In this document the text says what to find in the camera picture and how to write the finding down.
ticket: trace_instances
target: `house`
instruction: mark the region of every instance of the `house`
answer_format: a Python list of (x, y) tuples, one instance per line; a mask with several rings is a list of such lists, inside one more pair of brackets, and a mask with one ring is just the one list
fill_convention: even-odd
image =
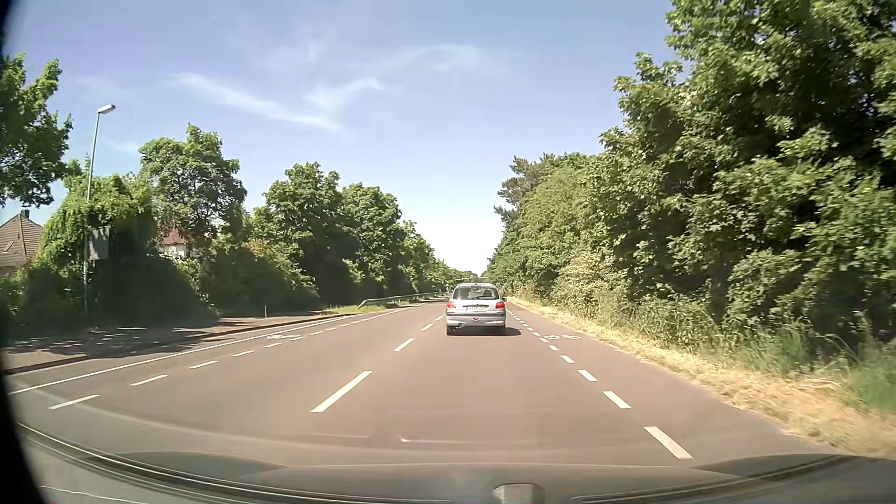
[(29, 217), (30, 212), (22, 210), (0, 225), (0, 276), (22, 269), (38, 254), (44, 228)]
[[(163, 256), (186, 257), (186, 250), (186, 239), (176, 229), (169, 231), (159, 244), (159, 253)], [(193, 257), (198, 257), (199, 255), (197, 250), (194, 250), (193, 254), (191, 254)]]

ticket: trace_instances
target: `roof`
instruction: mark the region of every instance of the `roof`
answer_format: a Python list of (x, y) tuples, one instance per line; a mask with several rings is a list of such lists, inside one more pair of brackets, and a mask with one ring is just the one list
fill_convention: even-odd
[(44, 228), (21, 214), (0, 224), (0, 267), (21, 268), (38, 254)]

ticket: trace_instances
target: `lamp post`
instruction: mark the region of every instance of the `lamp post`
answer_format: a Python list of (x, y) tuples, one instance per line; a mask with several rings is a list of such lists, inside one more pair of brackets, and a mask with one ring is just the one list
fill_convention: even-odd
[(90, 166), (87, 169), (87, 219), (84, 229), (84, 267), (83, 267), (83, 279), (84, 279), (84, 315), (88, 315), (87, 312), (87, 264), (90, 261), (90, 183), (93, 180), (93, 160), (97, 155), (97, 133), (99, 133), (99, 116), (103, 116), (108, 114), (112, 110), (115, 110), (115, 105), (103, 105), (99, 109), (97, 109), (97, 125), (93, 128), (93, 147), (90, 149)]

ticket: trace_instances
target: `curb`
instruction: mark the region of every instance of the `curb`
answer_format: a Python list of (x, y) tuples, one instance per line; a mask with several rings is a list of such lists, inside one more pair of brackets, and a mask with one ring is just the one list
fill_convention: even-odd
[[(305, 322), (316, 322), (318, 320), (327, 320), (329, 318), (347, 317), (349, 315), (358, 315), (358, 313), (339, 313), (336, 315), (325, 315), (322, 317), (311, 317), (311, 318), (306, 318), (305, 320), (296, 320), (293, 322), (278, 322), (277, 324), (269, 324), (266, 326), (257, 326), (257, 327), (253, 327), (253, 328), (241, 327), (238, 329), (229, 329), (227, 331), (221, 331), (219, 333), (214, 333), (213, 335), (214, 336), (224, 336), (224, 335), (233, 335), (236, 333), (248, 333), (251, 331), (257, 331), (259, 329), (270, 329), (273, 327), (294, 326), (297, 324), (304, 324)], [(57, 359), (55, 361), (41, 362), (38, 364), (28, 364), (26, 366), (18, 366), (15, 368), (7, 368), (6, 367), (5, 361), (8, 358), (5, 357), (5, 355), (7, 355), (9, 352), (3, 351), (3, 352), (0, 352), (0, 354), (4, 355), (4, 357), (2, 358), (3, 366), (0, 369), (3, 370), (3, 374), (5, 374), (5, 375), (15, 375), (15, 374), (19, 374), (19, 373), (24, 373), (26, 371), (54, 368), (56, 366), (61, 366), (63, 364), (71, 364), (72, 362), (89, 361), (91, 359), (108, 359), (110, 357), (123, 357), (127, 354), (124, 352), (148, 350), (154, 346), (158, 346), (159, 348), (164, 348), (164, 347), (174, 344), (174, 343), (176, 343), (176, 342), (148, 343), (148, 344), (143, 344), (143, 345), (138, 344), (134, 347), (129, 347), (127, 350), (115, 349), (115, 350), (110, 350), (108, 352), (95, 353), (93, 355), (73, 355), (72, 357), (64, 357), (62, 359)]]

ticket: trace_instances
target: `roadside vegetation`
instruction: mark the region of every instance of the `roadside vegetation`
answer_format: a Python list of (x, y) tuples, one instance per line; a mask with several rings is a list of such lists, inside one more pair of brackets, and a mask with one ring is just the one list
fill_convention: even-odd
[(487, 276), (795, 433), (896, 456), (895, 22), (872, 0), (674, 1), (678, 59), (616, 79), (603, 152), (514, 158)]
[[(7, 330), (71, 335), (87, 326), (300, 314), (440, 291), (461, 275), (402, 219), (393, 195), (359, 183), (342, 187), (337, 172), (315, 162), (284, 167), (265, 203), (247, 209), (239, 160), (227, 159), (221, 138), (195, 125), (182, 139), (147, 142), (136, 173), (94, 174), (88, 202), (90, 160), (64, 160), (73, 122), (47, 109), (62, 79), (59, 62), (30, 83), (24, 67), (24, 56), (0, 66), (0, 208), (8, 200), (51, 204), (56, 180), (67, 192), (44, 227), (38, 257), (0, 278)], [(90, 264), (85, 292), (89, 227), (108, 227), (109, 242), (108, 258)], [(159, 252), (172, 230), (186, 257)]]

